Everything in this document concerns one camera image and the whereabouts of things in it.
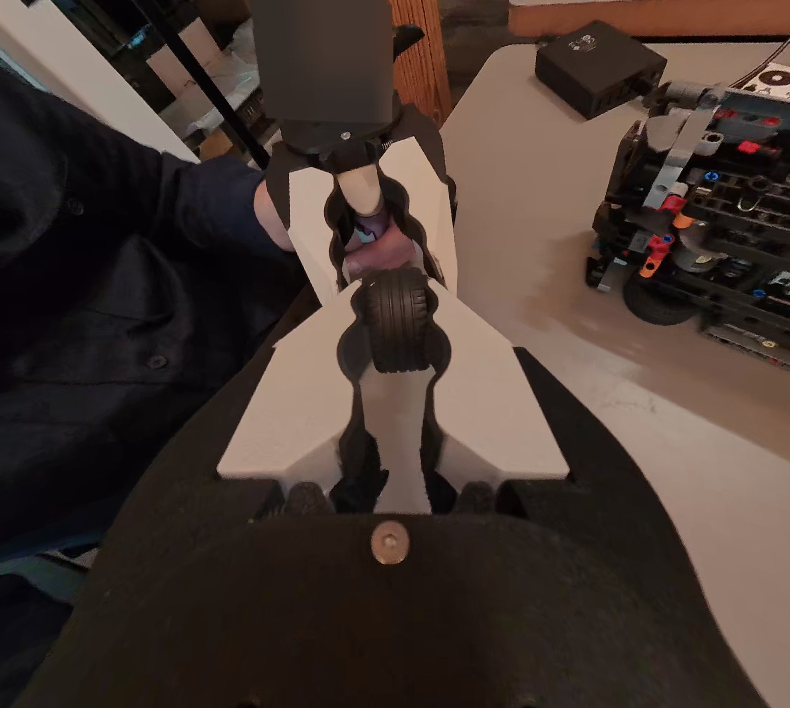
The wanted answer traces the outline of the person's dark jacket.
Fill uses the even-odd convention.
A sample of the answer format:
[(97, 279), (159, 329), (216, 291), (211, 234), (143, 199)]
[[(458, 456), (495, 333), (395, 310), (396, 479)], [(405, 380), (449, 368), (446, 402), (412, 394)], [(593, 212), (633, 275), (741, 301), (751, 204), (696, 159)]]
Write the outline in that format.
[(104, 525), (260, 348), (299, 259), (156, 242), (161, 154), (2, 70), (2, 551)]

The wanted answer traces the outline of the grey toy car model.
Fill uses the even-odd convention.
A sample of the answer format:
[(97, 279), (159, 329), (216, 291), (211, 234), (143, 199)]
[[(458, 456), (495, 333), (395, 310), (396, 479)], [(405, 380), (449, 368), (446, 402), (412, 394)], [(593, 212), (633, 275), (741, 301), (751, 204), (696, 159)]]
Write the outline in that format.
[(789, 366), (789, 101), (666, 82), (621, 140), (589, 288), (636, 318)]

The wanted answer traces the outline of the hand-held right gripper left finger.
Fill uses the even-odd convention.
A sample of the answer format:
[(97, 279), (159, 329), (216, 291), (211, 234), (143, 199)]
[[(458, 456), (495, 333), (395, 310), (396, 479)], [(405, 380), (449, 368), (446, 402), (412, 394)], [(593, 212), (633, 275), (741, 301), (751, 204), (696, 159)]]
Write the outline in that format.
[(362, 404), (365, 290), (353, 282), (274, 346), (217, 465), (221, 478), (273, 480), (285, 496), (315, 484), (337, 512), (374, 511), (388, 471)]

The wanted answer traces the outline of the person's left hand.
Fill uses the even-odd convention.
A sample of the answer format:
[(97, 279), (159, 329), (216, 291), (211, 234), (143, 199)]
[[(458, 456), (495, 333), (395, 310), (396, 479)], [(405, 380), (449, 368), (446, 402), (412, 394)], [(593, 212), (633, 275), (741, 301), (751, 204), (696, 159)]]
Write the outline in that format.
[[(294, 253), (288, 232), (262, 180), (253, 196), (254, 215), (268, 237), (282, 250)], [(361, 277), (371, 271), (400, 268), (411, 261), (415, 254), (413, 241), (390, 219), (387, 230), (373, 242), (361, 242), (353, 235), (346, 246), (345, 265), (350, 278)]]

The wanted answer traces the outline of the black charger box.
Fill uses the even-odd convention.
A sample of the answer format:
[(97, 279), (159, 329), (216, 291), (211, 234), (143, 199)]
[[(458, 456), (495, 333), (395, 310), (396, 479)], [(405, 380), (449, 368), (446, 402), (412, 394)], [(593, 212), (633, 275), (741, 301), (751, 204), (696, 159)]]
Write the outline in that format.
[(593, 21), (538, 48), (535, 77), (586, 120), (651, 93), (666, 58), (614, 28)]

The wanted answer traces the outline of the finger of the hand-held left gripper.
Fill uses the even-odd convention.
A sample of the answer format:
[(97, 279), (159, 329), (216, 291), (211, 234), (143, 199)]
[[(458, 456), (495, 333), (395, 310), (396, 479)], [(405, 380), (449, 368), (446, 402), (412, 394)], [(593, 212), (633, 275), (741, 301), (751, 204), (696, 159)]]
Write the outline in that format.
[(416, 242), (426, 273), (449, 292), (458, 291), (449, 186), (440, 180), (418, 140), (399, 140), (379, 160), (381, 189), (400, 229)]
[(344, 199), (331, 173), (318, 168), (291, 171), (288, 237), (322, 307), (349, 285), (338, 225), (344, 213)]

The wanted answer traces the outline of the person's left forearm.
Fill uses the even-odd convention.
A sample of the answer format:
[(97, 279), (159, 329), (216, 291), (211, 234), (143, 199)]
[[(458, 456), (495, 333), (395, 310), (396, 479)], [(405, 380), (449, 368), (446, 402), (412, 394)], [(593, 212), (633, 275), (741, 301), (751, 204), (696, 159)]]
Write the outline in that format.
[(232, 157), (205, 163), (168, 153), (160, 158), (160, 196), (150, 231), (154, 241), (215, 256), (281, 257), (255, 210), (256, 197), (265, 192), (262, 170)]

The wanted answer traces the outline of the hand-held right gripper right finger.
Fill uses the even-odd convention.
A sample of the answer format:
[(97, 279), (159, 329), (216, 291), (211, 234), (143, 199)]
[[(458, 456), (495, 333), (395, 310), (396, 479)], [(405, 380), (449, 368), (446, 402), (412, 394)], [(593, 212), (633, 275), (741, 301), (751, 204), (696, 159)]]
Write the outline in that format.
[(430, 510), (452, 511), (469, 484), (564, 480), (565, 456), (511, 342), (436, 280), (427, 282), (425, 352), (434, 371), (421, 468)]

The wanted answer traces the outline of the black toy wheel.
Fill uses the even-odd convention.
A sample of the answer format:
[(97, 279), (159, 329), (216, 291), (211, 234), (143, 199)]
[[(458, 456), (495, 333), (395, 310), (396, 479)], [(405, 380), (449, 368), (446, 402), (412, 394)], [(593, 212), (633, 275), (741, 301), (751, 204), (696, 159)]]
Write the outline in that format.
[(426, 370), (428, 278), (419, 268), (374, 272), (362, 283), (362, 321), (381, 374)]

